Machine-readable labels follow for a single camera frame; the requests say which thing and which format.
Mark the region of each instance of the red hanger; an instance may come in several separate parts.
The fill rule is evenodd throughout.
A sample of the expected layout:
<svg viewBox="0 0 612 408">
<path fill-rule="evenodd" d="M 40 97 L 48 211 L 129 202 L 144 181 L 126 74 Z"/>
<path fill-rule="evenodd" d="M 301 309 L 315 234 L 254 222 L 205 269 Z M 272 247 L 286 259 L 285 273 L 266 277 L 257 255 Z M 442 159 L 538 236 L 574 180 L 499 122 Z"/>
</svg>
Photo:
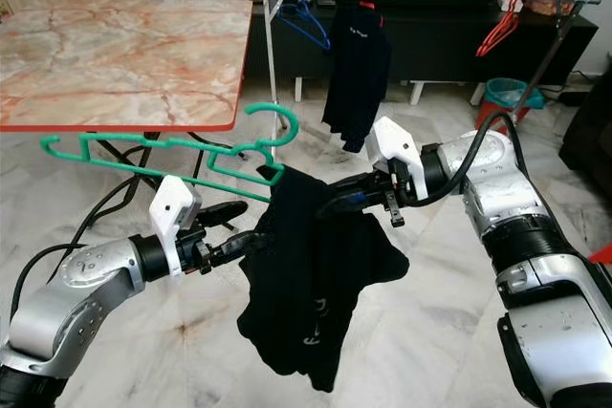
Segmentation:
<svg viewBox="0 0 612 408">
<path fill-rule="evenodd" d="M 360 7 L 366 7 L 367 9 L 372 9 L 375 10 L 376 9 L 376 4 L 374 2 L 365 2 L 364 0 L 360 1 Z M 384 18 L 381 15 L 381 24 L 380 27 L 382 27 L 384 24 Z"/>
<path fill-rule="evenodd" d="M 478 47 L 476 56 L 482 57 L 490 52 L 518 27 L 518 13 L 514 12 L 516 2 L 518 2 L 518 0 L 510 0 L 508 11 L 506 11 L 504 17 L 499 21 L 499 24 L 489 32 L 489 35 L 487 35 L 487 38 L 482 42 L 482 45 Z"/>
</svg>

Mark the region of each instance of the robotic arm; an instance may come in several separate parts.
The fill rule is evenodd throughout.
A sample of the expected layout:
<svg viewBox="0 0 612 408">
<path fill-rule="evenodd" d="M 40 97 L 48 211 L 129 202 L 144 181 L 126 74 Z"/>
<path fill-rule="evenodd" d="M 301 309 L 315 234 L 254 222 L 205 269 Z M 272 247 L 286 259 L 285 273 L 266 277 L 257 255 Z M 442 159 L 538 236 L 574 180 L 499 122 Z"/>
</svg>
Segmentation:
<svg viewBox="0 0 612 408">
<path fill-rule="evenodd" d="M 518 392 L 540 408 L 611 407 L 612 277 L 567 243 L 518 143 L 481 129 L 419 153 L 403 128 L 381 118 L 366 145 L 373 172 L 335 183 L 319 216 L 382 204 L 401 226 L 400 208 L 461 193 L 508 310 L 497 328 Z M 85 247 L 62 262 L 11 322 L 0 349 L 0 407 L 54 406 L 106 315 L 146 282 L 205 274 L 271 242 L 248 231 L 211 247 L 205 228 L 246 205 L 199 206 L 180 180 L 166 177 L 150 208 L 157 237 Z"/>
<path fill-rule="evenodd" d="M 403 128 L 381 118 L 366 146 L 374 172 L 336 183 L 336 198 L 321 215 L 383 204 L 400 226 L 399 208 L 435 201 L 463 169 L 453 190 L 463 194 L 497 275 L 508 310 L 497 329 L 516 389 L 541 408 L 611 407 L 612 277 L 565 240 L 519 168 L 522 154 L 513 142 L 483 130 L 426 146 L 419 155 Z"/>
<path fill-rule="evenodd" d="M 169 274 L 206 274 L 271 243 L 247 231 L 219 247 L 204 243 L 205 228 L 245 212 L 242 202 L 200 209 L 197 195 L 176 177 L 166 177 L 149 213 L 157 236 L 84 247 L 65 258 L 55 277 L 12 318 L 0 348 L 0 407 L 55 405 L 106 316 L 123 301 Z"/>
</svg>

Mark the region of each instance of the black tv stand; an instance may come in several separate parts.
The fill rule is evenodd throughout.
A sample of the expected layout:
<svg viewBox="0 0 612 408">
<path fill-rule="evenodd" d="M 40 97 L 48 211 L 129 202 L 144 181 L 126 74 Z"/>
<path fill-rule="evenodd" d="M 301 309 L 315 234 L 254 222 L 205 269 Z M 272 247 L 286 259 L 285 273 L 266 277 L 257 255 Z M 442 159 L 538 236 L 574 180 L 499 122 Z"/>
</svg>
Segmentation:
<svg viewBox="0 0 612 408">
<path fill-rule="evenodd" d="M 323 28 L 330 31 L 335 9 L 313 5 L 311 10 Z M 523 10 L 518 29 L 489 54 L 476 57 L 478 46 L 502 17 L 495 5 L 484 9 L 380 10 L 393 47 L 390 78 L 395 81 L 484 82 L 498 76 L 529 81 L 557 36 L 556 18 Z M 272 28 L 278 78 L 330 76 L 331 56 L 280 21 L 273 21 Z M 565 83 L 597 29 L 590 21 L 577 18 L 541 83 Z M 253 6 L 245 74 L 269 75 L 260 5 Z"/>
</svg>

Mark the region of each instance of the dark couch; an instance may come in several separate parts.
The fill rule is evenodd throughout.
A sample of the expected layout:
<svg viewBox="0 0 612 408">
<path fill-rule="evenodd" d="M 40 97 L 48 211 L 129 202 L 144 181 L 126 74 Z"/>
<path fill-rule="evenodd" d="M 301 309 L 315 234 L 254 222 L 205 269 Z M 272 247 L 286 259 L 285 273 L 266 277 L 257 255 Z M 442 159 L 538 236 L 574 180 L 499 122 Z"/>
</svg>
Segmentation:
<svg viewBox="0 0 612 408">
<path fill-rule="evenodd" d="M 559 156 L 587 173 L 612 199 L 612 64 L 580 106 Z"/>
</svg>

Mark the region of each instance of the green plastic hanger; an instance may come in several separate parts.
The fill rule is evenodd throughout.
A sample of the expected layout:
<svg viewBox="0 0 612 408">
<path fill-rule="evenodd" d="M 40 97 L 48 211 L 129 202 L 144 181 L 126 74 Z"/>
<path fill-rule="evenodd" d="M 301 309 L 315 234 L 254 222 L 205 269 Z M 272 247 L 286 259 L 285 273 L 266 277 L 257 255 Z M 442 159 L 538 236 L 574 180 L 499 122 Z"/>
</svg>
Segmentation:
<svg viewBox="0 0 612 408">
<path fill-rule="evenodd" d="M 126 140 L 129 142 L 136 142 L 144 147 L 154 147 L 154 148 L 171 148 L 174 146 L 195 148 L 197 150 L 205 150 L 210 152 L 208 155 L 207 166 L 208 169 L 214 172 L 218 172 L 221 174 L 225 174 L 228 176 L 236 177 L 238 179 L 242 179 L 244 181 L 259 183 L 262 185 L 273 186 L 275 185 L 280 177 L 282 176 L 284 166 L 277 162 L 274 162 L 274 158 L 272 153 L 269 150 L 269 147 L 280 147 L 291 142 L 295 136 L 297 136 L 298 124 L 297 117 L 294 115 L 292 111 L 285 107 L 281 107 L 278 104 L 273 104 L 271 102 L 258 102 L 256 104 L 252 104 L 245 109 L 245 113 L 247 115 L 254 114 L 255 112 L 260 112 L 263 110 L 270 110 L 277 112 L 278 114 L 284 116 L 289 121 L 289 132 L 282 138 L 276 140 L 269 139 L 258 139 L 255 143 L 243 143 L 236 145 L 232 148 L 220 147 L 217 145 L 209 145 L 201 142 L 195 142 L 190 140 L 183 140 L 177 138 L 169 138 L 168 140 L 150 140 L 145 136 L 140 134 L 119 134 L 119 133 L 83 133 L 78 135 L 78 141 L 80 144 L 80 155 L 75 155 L 72 153 L 59 152 L 54 150 L 52 145 L 55 143 L 61 142 L 60 136 L 47 136 L 40 140 L 40 146 L 42 149 L 47 152 L 52 157 L 61 158 L 63 160 L 71 160 L 71 161 L 80 161 L 80 162 L 89 162 L 91 164 L 97 164 L 100 166 L 112 167 L 115 169 L 122 169 L 125 171 L 130 171 L 135 174 L 146 174 L 149 176 L 165 176 L 170 173 L 164 171 L 158 171 L 156 169 L 148 169 L 146 167 L 132 166 L 129 164 L 122 164 L 120 162 L 113 162 L 108 160 L 102 160 L 98 158 L 92 158 L 91 152 L 89 149 L 90 140 Z M 266 159 L 266 165 L 272 169 L 276 170 L 276 173 L 272 177 L 271 180 L 267 181 L 260 177 L 251 176 L 249 174 L 245 174 L 238 171 L 232 171 L 231 169 L 227 169 L 225 167 L 217 166 L 215 163 L 219 155 L 228 155 L 231 157 L 237 156 L 239 153 L 244 151 L 256 151 L 261 153 Z M 220 183 L 203 181 L 202 179 L 194 179 L 190 176 L 178 176 L 183 179 L 185 182 L 195 183 L 197 185 L 208 186 L 210 188 L 216 188 L 218 190 L 228 191 L 230 193 L 235 193 L 237 195 L 246 196 L 248 198 L 253 198 L 254 200 L 263 201 L 264 203 L 269 203 L 270 199 L 265 196 L 256 195 L 249 191 L 240 190 L 238 188 L 233 188 L 231 186 L 222 185 Z"/>
</svg>

